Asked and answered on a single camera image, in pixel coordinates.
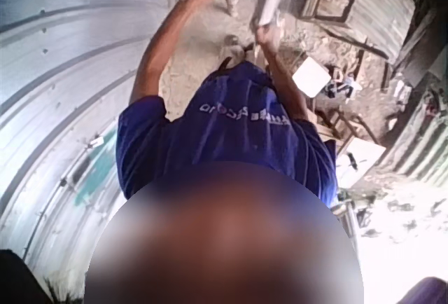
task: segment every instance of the shirt sleeve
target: shirt sleeve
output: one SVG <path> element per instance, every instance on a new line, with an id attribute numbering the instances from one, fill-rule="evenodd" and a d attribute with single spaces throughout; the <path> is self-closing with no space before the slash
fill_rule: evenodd
<path id="1" fill-rule="evenodd" d="M 329 207 L 337 194 L 335 143 L 323 142 L 314 124 L 308 120 L 294 122 L 306 139 L 308 148 L 305 186 Z"/>
<path id="2" fill-rule="evenodd" d="M 144 97 L 128 106 L 118 120 L 118 180 L 129 199 L 156 174 L 161 132 L 169 123 L 163 98 Z"/>

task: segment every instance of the person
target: person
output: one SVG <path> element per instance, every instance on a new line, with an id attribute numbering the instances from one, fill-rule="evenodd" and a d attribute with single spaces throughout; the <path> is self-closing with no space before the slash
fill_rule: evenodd
<path id="1" fill-rule="evenodd" d="M 280 172 L 330 206 L 337 191 L 335 149 L 309 122 L 305 96 L 277 54 L 272 27 L 256 32 L 272 76 L 247 61 L 221 67 L 180 118 L 166 118 L 160 77 L 184 25 L 210 1 L 179 0 L 143 54 L 118 122 L 116 159 L 125 197 L 187 167 L 230 161 Z"/>

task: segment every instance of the forearm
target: forearm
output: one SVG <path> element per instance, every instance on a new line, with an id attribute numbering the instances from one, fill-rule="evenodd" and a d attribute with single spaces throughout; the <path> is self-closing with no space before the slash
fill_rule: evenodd
<path id="1" fill-rule="evenodd" d="M 194 8 L 189 0 L 180 0 L 155 33 L 137 69 L 130 103 L 145 96 L 158 95 L 162 72 L 173 55 L 181 30 L 194 13 Z"/>
<path id="2" fill-rule="evenodd" d="M 296 86 L 293 77 L 280 60 L 277 52 L 268 46 L 262 46 L 262 50 L 269 65 L 269 70 L 272 73 L 272 80 L 274 81 L 279 100 L 285 107 L 289 117 L 292 119 L 309 120 L 305 94 Z"/>

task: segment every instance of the cloth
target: cloth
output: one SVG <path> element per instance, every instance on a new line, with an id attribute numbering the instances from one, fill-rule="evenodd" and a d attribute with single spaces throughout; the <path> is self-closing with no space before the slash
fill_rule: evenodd
<path id="1" fill-rule="evenodd" d="M 211 161 L 263 165 L 295 179 L 330 206 L 337 190 L 335 145 L 312 123 L 290 120 L 269 76 L 250 62 L 212 73 L 182 117 L 144 97 L 118 122 L 118 178 L 126 198 L 184 167 Z"/>

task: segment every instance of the person's right arm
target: person's right arm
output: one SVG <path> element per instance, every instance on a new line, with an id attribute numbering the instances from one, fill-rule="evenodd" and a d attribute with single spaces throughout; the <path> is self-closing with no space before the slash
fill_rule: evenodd
<path id="1" fill-rule="evenodd" d="M 273 41 L 274 29 L 272 26 L 259 27 L 256 38 L 269 65 L 277 95 L 291 119 L 309 120 L 305 94 L 296 86 L 277 54 Z"/>

